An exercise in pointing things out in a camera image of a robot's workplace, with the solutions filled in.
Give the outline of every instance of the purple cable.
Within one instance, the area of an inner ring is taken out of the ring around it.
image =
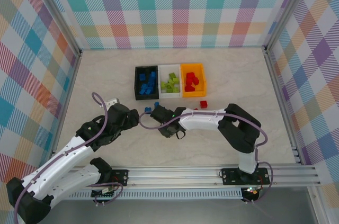
[[[105,102],[104,100],[100,97],[100,95],[98,95],[98,93],[92,93],[92,98],[93,100],[98,103],[99,105],[103,105],[104,107],[104,111],[105,111],[105,121],[104,121],[104,124],[102,126],[102,128],[100,129],[100,131],[93,137],[91,138],[89,141],[86,141],[68,151],[66,151],[66,155],[68,155],[69,153],[71,153],[72,151],[75,151],[77,149],[79,149],[80,147],[83,147],[84,145],[88,145],[89,143],[91,143],[93,140],[95,140],[98,136],[100,136],[100,134],[103,132],[103,130],[105,129],[106,127],[106,124],[107,124],[107,120],[108,120],[108,112],[107,112],[107,107],[105,105]],[[19,220],[17,218],[17,212],[18,212],[18,209],[19,209],[19,203],[22,199],[22,197],[24,196],[25,192],[29,189],[29,187],[32,185],[32,182],[34,183],[39,177],[40,175],[45,172],[51,165],[53,165],[56,161],[58,161],[59,159],[61,159],[62,157],[64,157],[65,155],[64,154],[60,154],[58,155],[55,159],[53,159],[49,164],[46,165],[46,167],[44,167],[39,173],[36,174],[36,176],[31,180],[31,182],[23,189],[23,191],[20,193],[16,203],[15,203],[15,207],[14,207],[14,223],[15,224],[19,224]]]
[[[262,146],[262,145],[264,145],[264,144],[266,144],[266,143],[268,142],[268,140],[269,140],[269,138],[268,138],[266,132],[265,132],[262,128],[260,128],[260,127],[259,127],[258,125],[256,125],[255,123],[253,123],[253,122],[247,120],[246,118],[240,117],[240,116],[235,115],[235,114],[216,113],[216,112],[199,112],[199,111],[198,111],[198,112],[186,113],[186,114],[178,115],[177,117],[174,117],[173,119],[169,120],[168,122],[166,122],[166,123],[164,123],[164,124],[162,124],[162,125],[160,125],[160,126],[157,126],[157,127],[148,127],[148,126],[143,125],[143,123],[141,122],[141,117],[143,117],[145,114],[149,114],[149,113],[150,113],[150,112],[144,112],[144,113],[142,113],[142,114],[139,116],[139,124],[140,124],[140,126],[143,127],[143,128],[145,128],[145,129],[147,129],[147,130],[157,130],[157,129],[161,129],[161,128],[163,128],[163,127],[169,125],[169,124],[172,123],[173,121],[175,121],[175,120],[177,120],[177,119],[180,119],[181,117],[186,117],[186,116],[189,116],[189,115],[195,115],[195,114],[202,114],[202,115],[222,115],[222,116],[224,116],[224,117],[232,117],[232,118],[236,118],[236,119],[238,119],[238,120],[241,120],[241,121],[243,121],[243,122],[246,122],[246,123],[248,123],[249,125],[253,126],[255,129],[257,129],[258,131],[260,131],[260,133],[261,133],[261,134],[264,136],[264,138],[265,138],[264,141],[262,141],[262,142],[260,142],[260,143],[257,143],[257,144],[255,145],[255,161],[256,161],[256,162],[259,162],[259,160],[258,160],[258,147],[259,147],[259,146]],[[269,187],[267,188],[266,193],[265,193],[264,195],[262,195],[262,196],[260,197],[260,199],[262,199],[262,198],[267,194],[267,192],[269,191],[269,189],[272,187],[272,184],[273,184],[273,168],[272,168],[271,164],[268,163],[268,162],[261,162],[261,163],[267,164],[268,167],[270,168],[270,170],[271,170],[271,180],[270,180],[270,185],[269,185]]]
[[[100,184],[91,184],[91,185],[87,186],[87,187],[98,187],[98,186],[106,186],[106,185],[117,185],[117,186],[119,186],[119,187],[121,188],[121,190],[120,190],[119,193],[118,193],[117,195],[115,195],[111,200],[108,200],[107,202],[105,202],[104,204],[102,204],[103,206],[105,206],[105,204],[110,204],[110,203],[112,203],[117,197],[119,197],[119,196],[121,195],[121,193],[122,193],[122,191],[123,191],[123,185],[122,185],[121,183],[100,183]],[[98,202],[97,202],[97,200],[96,200],[97,198],[98,198],[98,196],[96,196],[96,197],[94,198],[94,202],[95,202],[96,205],[98,205]]]

